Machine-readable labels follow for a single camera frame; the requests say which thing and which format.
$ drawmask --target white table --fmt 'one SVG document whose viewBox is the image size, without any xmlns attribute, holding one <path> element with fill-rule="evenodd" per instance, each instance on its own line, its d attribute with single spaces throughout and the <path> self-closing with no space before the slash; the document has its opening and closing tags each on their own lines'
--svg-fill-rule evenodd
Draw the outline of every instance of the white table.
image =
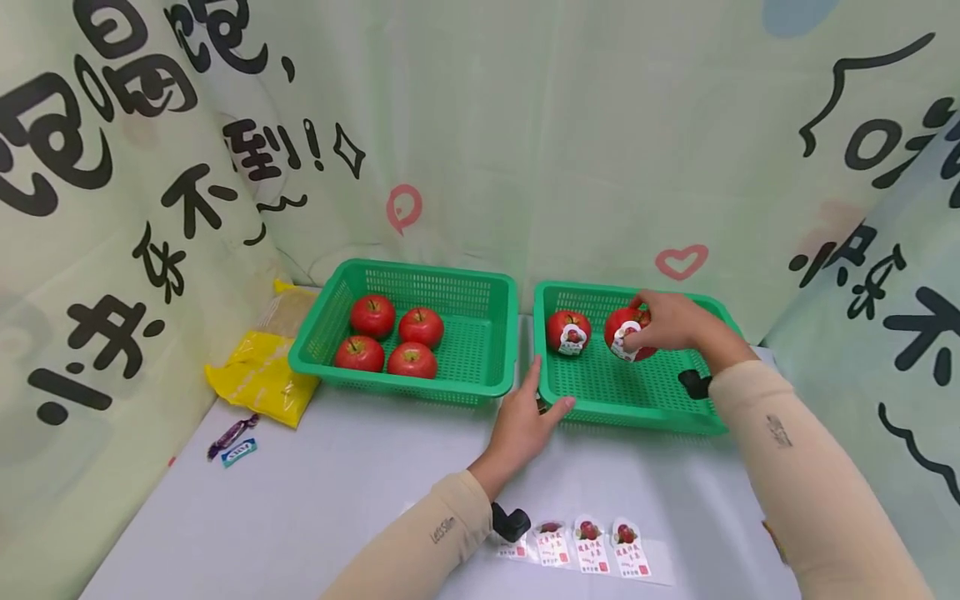
<svg viewBox="0 0 960 600">
<path fill-rule="evenodd" d="M 526 365 L 531 327 L 522 320 Z M 259 448 L 224 469 L 206 449 L 249 413 L 217 402 L 82 600 L 317 598 L 407 505 L 479 454 L 495 410 L 321 385 L 299 430 L 261 420 L 241 438 Z M 499 502 L 534 522 L 626 516 L 673 585 L 514 563 L 484 548 L 441 598 L 800 597 L 727 437 L 565 424 Z"/>
</svg>

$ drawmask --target candy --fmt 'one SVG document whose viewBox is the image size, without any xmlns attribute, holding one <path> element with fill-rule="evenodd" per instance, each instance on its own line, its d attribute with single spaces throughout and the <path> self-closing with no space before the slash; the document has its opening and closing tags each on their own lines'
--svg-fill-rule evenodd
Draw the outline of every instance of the candy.
<svg viewBox="0 0 960 600">
<path fill-rule="evenodd" d="M 236 422 L 230 429 L 227 430 L 227 433 L 220 436 L 220 439 L 210 446 L 210 449 L 206 452 L 206 460 L 208 462 L 212 461 L 219 452 L 226 450 L 234 442 L 236 442 L 237 438 L 243 435 L 243 432 L 256 427 L 256 424 L 259 421 L 260 416 L 253 415 L 249 419 L 239 420 Z"/>
</svg>

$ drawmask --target yellow plastic bag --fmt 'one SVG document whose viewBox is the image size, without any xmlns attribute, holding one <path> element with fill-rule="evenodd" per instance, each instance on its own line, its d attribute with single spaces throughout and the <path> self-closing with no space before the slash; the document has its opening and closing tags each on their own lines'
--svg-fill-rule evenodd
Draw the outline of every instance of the yellow plastic bag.
<svg viewBox="0 0 960 600">
<path fill-rule="evenodd" d="M 296 429 L 320 379 L 291 371 L 287 352 L 317 294 L 281 281 L 274 288 L 277 297 L 226 364 L 204 371 L 210 387 L 230 404 Z"/>
</svg>

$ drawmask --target red apple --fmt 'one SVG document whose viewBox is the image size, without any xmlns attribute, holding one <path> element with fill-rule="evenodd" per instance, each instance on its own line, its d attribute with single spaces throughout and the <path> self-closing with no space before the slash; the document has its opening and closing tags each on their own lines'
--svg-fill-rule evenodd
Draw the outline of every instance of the red apple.
<svg viewBox="0 0 960 600">
<path fill-rule="evenodd" d="M 580 537 L 582 540 L 596 540 L 600 536 L 600 531 L 596 525 L 590 521 L 580 523 Z"/>
<path fill-rule="evenodd" d="M 333 366 L 358 371 L 383 371 L 383 347 L 365 335 L 351 335 L 337 348 Z"/>
<path fill-rule="evenodd" d="M 620 543 L 634 543 L 636 540 L 636 533 L 626 523 L 622 523 L 616 528 L 616 536 Z"/>
<path fill-rule="evenodd" d="M 400 319 L 397 331 L 401 342 L 420 342 L 436 348 L 444 336 L 444 320 L 429 308 L 414 308 Z"/>
<path fill-rule="evenodd" d="M 637 351 L 634 358 L 630 358 L 630 355 L 624 352 L 620 347 L 620 340 L 623 337 L 639 331 L 639 329 L 636 327 L 637 325 L 639 325 L 639 328 L 643 328 L 649 324 L 649 311 L 640 310 L 639 308 L 618 308 L 611 312 L 610 316 L 607 317 L 607 322 L 604 325 L 603 339 L 605 342 L 607 342 L 607 348 L 609 348 L 614 355 L 622 358 L 623 360 L 635 362 L 638 360 L 643 360 L 644 358 L 650 358 L 654 355 L 654 352 L 657 351 L 656 348 L 641 348 Z"/>
<path fill-rule="evenodd" d="M 578 356 L 590 340 L 590 321 L 572 310 L 559 310 L 546 320 L 546 344 L 555 352 Z"/>
<path fill-rule="evenodd" d="M 353 304 L 350 310 L 350 326 L 361 335 L 374 340 L 385 340 L 394 331 L 396 309 L 385 296 L 370 294 Z"/>
<path fill-rule="evenodd" d="M 391 375 L 433 379 L 437 376 L 437 357 L 420 342 L 404 342 L 390 355 L 387 372 Z"/>
</svg>

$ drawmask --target hand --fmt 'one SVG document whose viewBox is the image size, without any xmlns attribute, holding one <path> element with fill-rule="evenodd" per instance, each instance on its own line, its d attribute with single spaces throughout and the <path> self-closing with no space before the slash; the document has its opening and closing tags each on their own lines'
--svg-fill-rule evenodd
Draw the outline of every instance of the hand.
<svg viewBox="0 0 960 600">
<path fill-rule="evenodd" d="M 639 291 L 630 302 L 631 308 L 646 304 L 650 324 L 623 339 L 623 349 L 634 352 L 641 347 L 683 350 L 697 348 L 704 335 L 724 323 L 683 294 Z"/>
<path fill-rule="evenodd" d="M 714 375 L 737 363 L 757 360 L 750 346 L 727 324 L 683 294 L 641 290 L 631 308 L 646 304 L 650 324 L 623 339 L 623 349 L 641 347 L 699 350 Z"/>
<path fill-rule="evenodd" d="M 562 397 L 543 415 L 537 408 L 540 384 L 539 356 L 534 357 L 523 384 L 503 397 L 490 443 L 468 470 L 493 502 L 522 468 L 537 458 L 550 434 L 573 408 L 572 397 Z"/>
</svg>

